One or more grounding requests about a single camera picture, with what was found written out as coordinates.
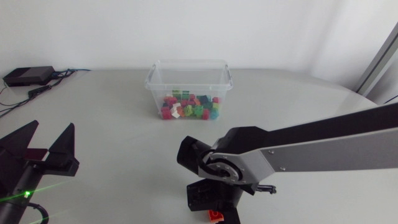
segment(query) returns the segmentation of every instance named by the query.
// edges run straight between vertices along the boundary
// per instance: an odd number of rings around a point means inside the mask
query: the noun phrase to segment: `black device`
[[[16,68],[3,80],[8,86],[46,85],[54,71],[52,66]]]
[[[398,168],[398,103],[275,131],[233,128],[209,146],[190,136],[177,162],[205,179],[187,186],[191,211],[214,210],[240,224],[243,191],[276,193],[259,185],[275,172]]]
[[[0,139],[0,224],[19,223],[27,206],[38,209],[47,223],[47,212],[29,203],[45,174],[75,176],[75,127],[71,123],[48,149],[30,149],[29,142],[39,123],[31,123]]]

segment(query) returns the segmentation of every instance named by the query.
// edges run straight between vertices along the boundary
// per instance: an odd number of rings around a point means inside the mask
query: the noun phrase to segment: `colorful building block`
[[[203,109],[202,119],[209,119],[210,111],[208,109]]]
[[[188,105],[184,108],[184,113],[186,116],[190,116],[193,114],[192,105]]]
[[[170,97],[169,102],[173,105],[174,103],[178,102],[178,99],[176,97]]]
[[[181,117],[185,117],[184,109],[182,108],[182,106],[177,107],[177,113],[178,113]]]
[[[213,103],[207,102],[207,103],[203,104],[204,109],[210,110],[210,109],[212,109],[212,107],[213,107]]]
[[[198,100],[198,99],[193,99],[193,101],[195,102],[195,105],[200,105],[200,100]]]
[[[209,99],[207,98],[207,96],[201,96],[201,97],[199,97],[199,100],[202,105],[209,102]]]
[[[209,210],[208,214],[209,214],[211,223],[218,223],[218,222],[224,221],[224,216],[223,216],[223,214],[221,214],[221,212]]]
[[[181,100],[181,90],[173,90],[173,96],[176,97],[178,100]]]
[[[218,115],[219,115],[218,109],[216,109],[216,108],[211,109],[210,119],[216,119],[218,117]]]
[[[189,100],[189,91],[182,91],[181,99]]]
[[[181,103],[174,103],[174,104],[173,104],[173,108],[176,108],[176,109],[177,109],[179,106],[181,106]]]
[[[171,112],[171,114],[172,114],[172,116],[173,116],[174,118],[179,118],[179,117],[180,117],[180,114],[178,113],[176,107],[173,107],[173,108],[170,110],[170,112]]]
[[[201,118],[203,114],[203,106],[196,105],[196,107],[193,109],[193,113],[196,115],[197,118]]]
[[[213,108],[219,109],[219,104],[218,103],[213,103]]]
[[[172,119],[172,114],[171,114],[170,110],[163,110],[162,117],[163,117],[163,119]]]
[[[184,108],[188,105],[188,100],[182,100],[181,101],[181,106]]]
[[[169,103],[169,100],[172,98],[172,96],[165,96],[164,98],[163,98],[163,101],[165,102],[165,103]]]

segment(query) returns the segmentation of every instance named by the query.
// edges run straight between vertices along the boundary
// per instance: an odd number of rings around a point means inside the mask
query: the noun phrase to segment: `plastic container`
[[[216,119],[233,84],[224,60],[158,60],[145,87],[163,119]]]

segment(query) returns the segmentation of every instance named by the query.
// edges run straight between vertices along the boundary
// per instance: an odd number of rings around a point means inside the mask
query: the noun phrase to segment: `gray table surface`
[[[50,223],[208,223],[191,212],[185,187],[200,180],[177,164],[181,140],[213,144],[228,129],[268,131],[376,106],[341,86],[278,70],[232,70],[216,121],[161,120],[147,70],[78,72],[0,119],[0,136],[36,119],[30,147],[49,147],[73,122],[80,168],[75,177],[44,176],[31,202]],[[3,103],[23,100],[32,87],[10,88]],[[262,184],[278,193],[244,194],[242,223],[395,223],[398,169],[274,174]],[[21,223],[40,219],[27,209]]]

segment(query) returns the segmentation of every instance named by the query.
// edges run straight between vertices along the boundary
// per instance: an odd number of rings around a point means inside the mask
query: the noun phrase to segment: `green block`
[[[189,100],[189,91],[182,91],[182,99]]]
[[[172,93],[176,99],[181,100],[181,90],[173,90]]]
[[[218,104],[218,103],[213,103],[213,108],[214,108],[214,109],[219,109],[219,108],[220,108],[220,106],[219,106],[219,104]]]
[[[198,105],[193,109],[193,113],[198,117],[201,118],[201,116],[203,115],[203,106],[202,105]]]
[[[203,105],[203,108],[204,109],[212,109],[212,107],[213,107],[213,103],[210,103],[210,102],[207,102],[207,103],[205,103],[204,105]]]
[[[184,113],[186,116],[193,115],[192,105],[188,105],[184,108]]]

